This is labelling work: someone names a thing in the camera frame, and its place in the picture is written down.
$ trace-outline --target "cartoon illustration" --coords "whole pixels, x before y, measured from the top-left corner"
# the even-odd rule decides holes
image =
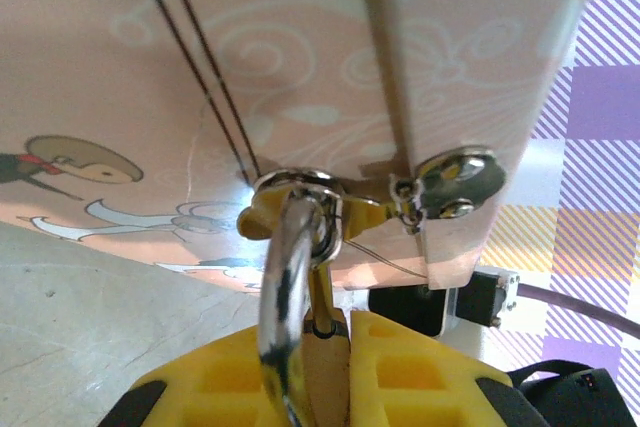
[[[37,174],[69,174],[105,184],[138,182],[143,173],[130,160],[93,142],[63,135],[32,137],[26,154],[0,154],[0,184],[22,181],[49,192],[82,200],[34,178]]]
[[[247,289],[260,290],[264,262],[260,259],[239,259],[225,257],[217,260],[203,260],[198,265],[161,264],[156,265],[174,272],[185,273],[193,270],[221,270],[224,275],[237,279]]]
[[[176,208],[176,214],[136,215],[105,206],[102,199],[85,207],[87,214],[114,224],[107,227],[68,227],[49,222],[46,217],[20,217],[38,229],[62,239],[82,241],[90,235],[128,234],[131,232],[171,232],[184,242],[186,233],[219,234],[235,229],[239,204],[231,202],[189,202]]]

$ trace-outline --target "metal carabiner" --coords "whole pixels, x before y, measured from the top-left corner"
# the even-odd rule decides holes
[[[260,293],[258,352],[267,395],[293,426],[316,427],[305,386],[302,335],[312,274],[314,329],[331,335],[333,322],[328,261],[339,250],[341,205],[323,205],[313,192],[296,189],[285,199],[267,254]]]

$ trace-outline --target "white cartoon figure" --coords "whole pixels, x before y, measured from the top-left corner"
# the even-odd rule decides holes
[[[224,275],[240,281],[247,289],[260,290],[262,284],[263,262],[259,259],[239,259],[226,257],[217,260],[203,260],[198,265],[161,264],[156,265],[174,272],[190,272],[194,270],[219,270]]]
[[[84,228],[53,224],[46,217],[20,219],[31,222],[44,232],[77,242],[91,235],[131,232],[171,232],[187,242],[185,237],[189,233],[213,235],[235,229],[235,219],[241,208],[231,202],[189,202],[176,207],[175,214],[136,215],[112,210],[101,199],[87,205],[85,212],[114,225]]]

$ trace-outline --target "yellow 3d printed part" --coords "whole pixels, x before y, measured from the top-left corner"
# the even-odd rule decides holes
[[[504,427],[475,381],[487,377],[510,385],[506,374],[371,312],[353,312],[351,325],[348,425]],[[332,349],[318,348],[321,341],[304,342],[314,350],[305,363],[313,359],[322,366],[329,361],[323,356],[335,361],[336,352],[348,355],[348,345],[336,343],[333,353],[323,354]],[[346,338],[341,342],[348,344]],[[336,388],[326,383],[327,389]],[[313,405],[329,408],[336,402]],[[100,427],[279,427],[279,422],[262,385],[256,327],[251,327],[145,375]]]

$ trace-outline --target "gray floor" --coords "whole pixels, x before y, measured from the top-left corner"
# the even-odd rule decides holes
[[[141,375],[253,325],[257,304],[0,224],[0,427],[93,426]],[[446,341],[477,356],[481,331],[463,324]]]

